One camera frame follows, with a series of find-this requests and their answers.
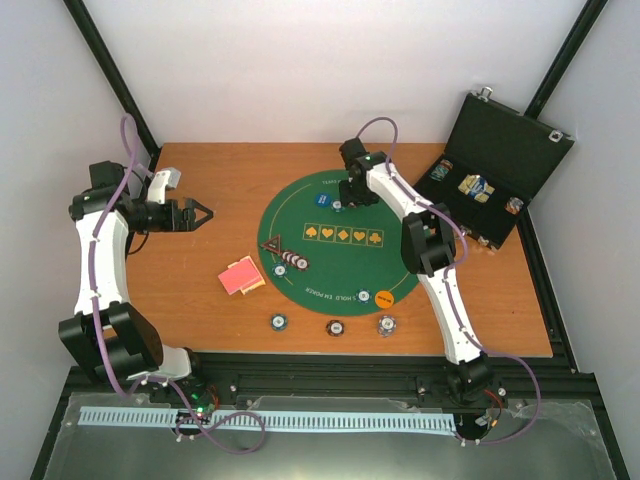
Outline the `light blue poker chip stack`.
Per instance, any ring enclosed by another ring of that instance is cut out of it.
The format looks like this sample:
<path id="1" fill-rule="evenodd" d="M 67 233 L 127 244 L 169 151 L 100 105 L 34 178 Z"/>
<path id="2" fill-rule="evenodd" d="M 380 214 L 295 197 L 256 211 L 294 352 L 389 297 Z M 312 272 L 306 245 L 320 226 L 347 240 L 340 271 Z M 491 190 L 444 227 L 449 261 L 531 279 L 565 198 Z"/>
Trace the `light blue poker chip stack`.
<path id="1" fill-rule="evenodd" d="M 377 332 L 383 338 L 388 338 L 395 333 L 397 322 L 393 316 L 383 315 L 379 318 Z"/>

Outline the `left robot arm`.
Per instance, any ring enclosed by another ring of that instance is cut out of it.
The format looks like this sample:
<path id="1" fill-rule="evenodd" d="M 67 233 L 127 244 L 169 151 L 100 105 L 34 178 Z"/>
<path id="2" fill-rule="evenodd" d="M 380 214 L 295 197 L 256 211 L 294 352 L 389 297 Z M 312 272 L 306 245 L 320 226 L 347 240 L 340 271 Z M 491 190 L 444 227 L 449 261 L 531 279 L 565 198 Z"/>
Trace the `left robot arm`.
<path id="1" fill-rule="evenodd" d="M 131 303 L 126 274 L 128 239 L 134 233 L 186 233 L 211 220 L 213 213 L 188 198 L 167 198 L 181 177 L 175 168 L 158 171 L 147 195 L 134 199 L 127 186 L 134 168 L 100 162 L 89 168 L 91 186 L 72 199 L 69 215 L 81 245 L 81 274 L 73 315 L 58 334 L 78 367 L 93 383 L 157 379 L 186 402 L 201 400 L 208 378 L 197 355 L 169 347 L 157 329 Z"/>

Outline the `spread black red chips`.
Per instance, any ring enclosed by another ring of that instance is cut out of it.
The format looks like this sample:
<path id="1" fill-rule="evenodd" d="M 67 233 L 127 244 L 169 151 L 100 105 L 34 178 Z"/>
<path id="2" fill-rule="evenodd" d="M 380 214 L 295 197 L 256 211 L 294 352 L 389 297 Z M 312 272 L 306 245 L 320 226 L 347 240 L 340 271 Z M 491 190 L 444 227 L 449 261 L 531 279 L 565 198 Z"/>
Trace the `spread black red chips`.
<path id="1" fill-rule="evenodd" d="M 299 271 L 306 271 L 309 268 L 309 260 L 301 254 L 291 250 L 285 250 L 281 253 L 282 260 Z"/>

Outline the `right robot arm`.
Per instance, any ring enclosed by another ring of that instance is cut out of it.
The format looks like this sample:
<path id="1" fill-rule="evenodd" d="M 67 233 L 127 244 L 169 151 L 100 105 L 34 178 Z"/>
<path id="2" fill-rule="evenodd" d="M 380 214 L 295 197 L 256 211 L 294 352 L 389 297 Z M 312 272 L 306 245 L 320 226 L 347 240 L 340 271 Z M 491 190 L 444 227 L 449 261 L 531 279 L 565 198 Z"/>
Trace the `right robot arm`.
<path id="1" fill-rule="evenodd" d="M 469 406 L 492 381 L 487 355 L 466 312 L 456 275 L 459 229 L 443 204 L 421 196 L 383 152 L 371 153 L 359 138 L 339 152 L 348 178 L 339 182 L 344 206 L 370 206 L 382 200 L 401 222 L 401 259 L 424 287 L 443 337 L 448 395 Z"/>

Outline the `black red poker chip stack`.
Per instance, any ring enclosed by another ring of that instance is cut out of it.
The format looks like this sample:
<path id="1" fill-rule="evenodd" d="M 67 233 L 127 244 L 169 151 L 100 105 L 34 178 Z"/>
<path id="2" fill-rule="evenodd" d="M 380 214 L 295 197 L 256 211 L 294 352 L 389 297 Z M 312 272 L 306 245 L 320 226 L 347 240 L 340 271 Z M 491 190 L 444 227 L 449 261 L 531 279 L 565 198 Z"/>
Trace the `black red poker chip stack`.
<path id="1" fill-rule="evenodd" d="M 326 332 L 332 337 L 339 337 L 344 334 L 344 323 L 339 320 L 331 320 L 326 325 Z"/>

